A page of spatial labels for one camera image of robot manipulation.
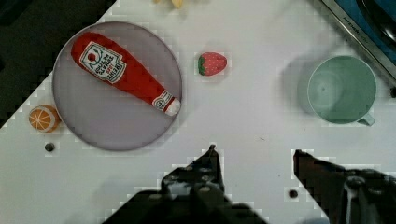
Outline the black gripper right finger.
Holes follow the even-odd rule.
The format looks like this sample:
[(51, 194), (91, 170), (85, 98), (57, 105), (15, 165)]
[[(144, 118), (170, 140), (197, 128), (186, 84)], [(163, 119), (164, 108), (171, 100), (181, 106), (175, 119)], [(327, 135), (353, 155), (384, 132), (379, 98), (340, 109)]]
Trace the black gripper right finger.
[(330, 224), (395, 224), (395, 178), (373, 169), (347, 169), (298, 149), (293, 172)]

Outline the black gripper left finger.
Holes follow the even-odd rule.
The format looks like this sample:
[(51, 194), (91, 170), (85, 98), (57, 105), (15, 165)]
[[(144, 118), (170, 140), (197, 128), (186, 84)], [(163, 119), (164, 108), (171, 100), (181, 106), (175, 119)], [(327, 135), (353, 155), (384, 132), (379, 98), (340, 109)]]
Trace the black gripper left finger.
[(267, 224), (244, 203), (224, 193), (214, 146), (186, 167), (178, 167), (158, 190), (136, 193), (103, 224)]

